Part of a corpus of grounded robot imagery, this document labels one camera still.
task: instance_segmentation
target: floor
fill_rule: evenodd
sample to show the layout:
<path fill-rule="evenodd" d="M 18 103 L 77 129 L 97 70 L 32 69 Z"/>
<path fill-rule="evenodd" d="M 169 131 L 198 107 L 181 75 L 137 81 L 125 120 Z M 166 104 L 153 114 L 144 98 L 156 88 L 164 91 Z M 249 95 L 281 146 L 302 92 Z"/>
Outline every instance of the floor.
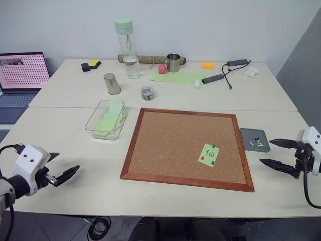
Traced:
<path fill-rule="evenodd" d="M 80 217 L 15 212 L 15 226 L 10 241 L 86 241 L 89 225 Z M 10 214 L 3 213 L 0 240 L 9 227 Z M 111 217 L 111 228 L 103 241 L 125 241 L 140 217 Z M 158 218 L 162 241 L 187 240 L 186 218 Z M 234 219 L 213 218 L 227 241 L 245 236 L 247 241 L 317 241 L 321 240 L 321 217 L 251 220 L 237 223 Z"/>

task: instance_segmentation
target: laptop keyboard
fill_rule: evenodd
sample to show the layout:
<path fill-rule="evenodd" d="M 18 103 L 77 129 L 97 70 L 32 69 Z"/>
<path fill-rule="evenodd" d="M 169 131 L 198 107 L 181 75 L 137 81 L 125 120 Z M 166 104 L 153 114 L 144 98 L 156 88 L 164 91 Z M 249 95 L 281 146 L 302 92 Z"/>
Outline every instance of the laptop keyboard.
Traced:
<path fill-rule="evenodd" d="M 0 96 L 0 107 L 28 107 L 35 96 L 36 94 L 3 94 Z"/>
<path fill-rule="evenodd" d="M 0 130 L 0 143 L 6 137 L 10 130 Z"/>

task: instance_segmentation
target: jar of push pins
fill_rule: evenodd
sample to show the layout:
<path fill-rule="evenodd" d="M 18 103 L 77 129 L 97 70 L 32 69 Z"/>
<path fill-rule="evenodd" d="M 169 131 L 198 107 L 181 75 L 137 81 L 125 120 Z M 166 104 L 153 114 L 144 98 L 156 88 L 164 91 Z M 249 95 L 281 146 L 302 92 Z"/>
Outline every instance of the jar of push pins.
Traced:
<path fill-rule="evenodd" d="M 144 86 L 140 89 L 141 98 L 144 100 L 152 100 L 155 97 L 154 89 L 151 86 Z"/>

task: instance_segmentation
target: mug handle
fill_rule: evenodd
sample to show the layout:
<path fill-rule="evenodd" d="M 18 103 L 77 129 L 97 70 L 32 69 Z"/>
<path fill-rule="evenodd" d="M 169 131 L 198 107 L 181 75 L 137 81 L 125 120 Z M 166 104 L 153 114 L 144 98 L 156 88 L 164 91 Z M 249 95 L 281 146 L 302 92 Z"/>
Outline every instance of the mug handle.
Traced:
<path fill-rule="evenodd" d="M 165 62 L 164 62 L 164 66 L 165 66 L 165 69 L 167 69 L 168 70 L 168 65 L 169 65 L 169 60 L 167 59 L 167 60 L 165 60 Z"/>

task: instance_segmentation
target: black cable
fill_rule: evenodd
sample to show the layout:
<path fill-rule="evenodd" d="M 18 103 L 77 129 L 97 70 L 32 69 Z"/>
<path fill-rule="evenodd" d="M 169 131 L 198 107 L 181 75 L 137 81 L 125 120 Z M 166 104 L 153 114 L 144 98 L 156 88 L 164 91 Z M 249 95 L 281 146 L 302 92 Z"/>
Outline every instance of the black cable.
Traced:
<path fill-rule="evenodd" d="M 230 82 L 226 78 L 226 74 L 228 74 L 228 73 L 226 73 L 226 74 L 224 73 L 224 69 L 223 68 L 224 68 L 225 65 L 227 65 L 227 64 L 223 64 L 223 66 L 222 66 L 222 72 L 223 72 L 223 75 L 224 75 L 224 77 L 226 79 L 227 84 L 229 85 L 230 89 L 232 89 L 232 86 L 231 86 Z"/>
<path fill-rule="evenodd" d="M 96 229 L 96 225 L 98 223 L 102 223 L 105 226 L 103 230 Z M 90 227 L 88 229 L 87 240 L 90 241 L 89 237 L 91 238 L 91 240 L 101 240 L 108 233 L 110 226 L 111 226 L 110 217 L 107 217 L 107 219 L 103 218 L 103 217 L 97 217 L 94 220 L 93 224 L 90 225 Z"/>
<path fill-rule="evenodd" d="M 14 228 L 14 224 L 15 224 L 15 211 L 14 211 L 14 207 L 11 205 L 10 206 L 10 226 L 9 226 L 9 230 L 5 238 L 5 241 L 9 241 L 12 233 L 12 229 Z"/>
<path fill-rule="evenodd" d="M 2 148 L 0 148 L 0 154 L 1 152 L 4 150 L 4 149 L 7 149 L 7 148 L 15 148 L 16 150 L 19 149 L 20 145 L 7 145 L 7 146 L 4 146 Z M 12 229 L 14 228 L 14 224 L 15 224 L 15 211 L 14 211 L 14 207 L 11 205 L 9 207 L 10 209 L 10 226 L 9 226 L 9 230 L 8 230 L 8 233 L 7 233 L 7 236 L 5 238 L 5 241 L 8 241 L 10 239 L 10 236 L 11 236 L 11 233 L 12 233 Z"/>
<path fill-rule="evenodd" d="M 231 85 L 230 82 L 227 80 L 226 75 L 229 74 L 229 73 L 231 73 L 231 72 L 234 71 L 234 70 L 245 68 L 245 67 L 248 66 L 250 63 L 251 63 L 251 60 L 250 60 L 249 62 L 247 62 L 246 65 L 244 65 L 244 66 L 242 66 L 242 67 L 238 67 L 238 68 L 232 69 L 232 70 L 230 70 L 230 71 L 227 72 L 227 73 L 224 73 L 224 66 L 226 66 L 227 64 L 224 64 L 224 65 L 222 66 L 223 75 L 224 75 L 224 77 L 225 77 L 225 79 L 226 79 L 226 82 L 227 82 L 227 84 L 229 85 L 229 88 L 230 88 L 230 89 L 232 89 L 232 85 Z"/>
<path fill-rule="evenodd" d="M 4 149 L 7 149 L 7 148 L 14 148 L 14 147 L 15 147 L 14 145 L 7 145 L 7 146 L 4 146 L 4 147 L 0 148 L 0 154 L 1 154 L 1 152 L 2 152 Z"/>
<path fill-rule="evenodd" d="M 314 205 L 309 198 L 309 193 L 307 191 L 307 159 L 303 158 L 302 163 L 303 163 L 303 187 L 304 187 L 304 195 L 305 195 L 306 201 L 311 207 L 321 209 L 321 206 Z"/>

